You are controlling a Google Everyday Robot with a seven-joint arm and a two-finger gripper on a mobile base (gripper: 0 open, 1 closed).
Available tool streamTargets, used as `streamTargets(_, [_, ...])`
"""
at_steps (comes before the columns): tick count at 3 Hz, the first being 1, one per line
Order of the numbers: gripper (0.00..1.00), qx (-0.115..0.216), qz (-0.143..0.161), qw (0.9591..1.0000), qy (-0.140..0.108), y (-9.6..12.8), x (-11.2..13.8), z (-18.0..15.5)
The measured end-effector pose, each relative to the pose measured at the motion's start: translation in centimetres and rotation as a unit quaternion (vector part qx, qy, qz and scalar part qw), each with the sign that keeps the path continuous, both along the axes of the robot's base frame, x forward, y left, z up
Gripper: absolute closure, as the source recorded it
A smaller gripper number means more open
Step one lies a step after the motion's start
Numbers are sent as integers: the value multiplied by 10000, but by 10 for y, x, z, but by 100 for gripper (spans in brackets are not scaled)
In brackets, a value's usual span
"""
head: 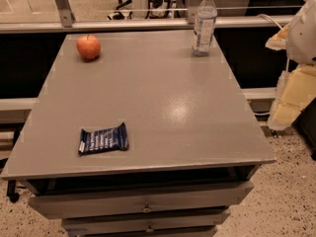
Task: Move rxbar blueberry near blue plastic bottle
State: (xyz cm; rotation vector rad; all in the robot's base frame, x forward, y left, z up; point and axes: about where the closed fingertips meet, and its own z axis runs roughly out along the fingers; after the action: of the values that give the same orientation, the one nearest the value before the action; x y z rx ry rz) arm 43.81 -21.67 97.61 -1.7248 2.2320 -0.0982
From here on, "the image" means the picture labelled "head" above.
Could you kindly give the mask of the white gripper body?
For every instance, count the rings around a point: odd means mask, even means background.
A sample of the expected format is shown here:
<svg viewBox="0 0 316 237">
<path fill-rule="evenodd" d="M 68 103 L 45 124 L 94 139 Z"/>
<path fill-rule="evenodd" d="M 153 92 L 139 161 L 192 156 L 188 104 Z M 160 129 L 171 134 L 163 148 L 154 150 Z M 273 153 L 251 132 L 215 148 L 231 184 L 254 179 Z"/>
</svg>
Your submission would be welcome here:
<svg viewBox="0 0 316 237">
<path fill-rule="evenodd" d="M 296 63 L 316 64 L 316 0 L 307 0 L 290 22 L 286 54 Z"/>
</svg>

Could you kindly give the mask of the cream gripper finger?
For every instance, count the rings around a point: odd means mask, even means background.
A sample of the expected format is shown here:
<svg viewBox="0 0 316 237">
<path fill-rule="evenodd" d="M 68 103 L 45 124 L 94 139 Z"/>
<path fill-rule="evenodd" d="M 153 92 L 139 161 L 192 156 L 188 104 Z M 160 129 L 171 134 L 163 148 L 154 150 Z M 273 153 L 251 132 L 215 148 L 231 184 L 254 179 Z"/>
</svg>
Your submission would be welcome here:
<svg viewBox="0 0 316 237">
<path fill-rule="evenodd" d="M 315 98 L 315 65 L 299 64 L 292 72 L 282 71 L 267 121 L 268 128 L 284 130 L 291 126 Z"/>
<path fill-rule="evenodd" d="M 289 25 L 282 27 L 275 35 L 268 39 L 266 47 L 272 50 L 286 49 L 287 33 Z"/>
</svg>

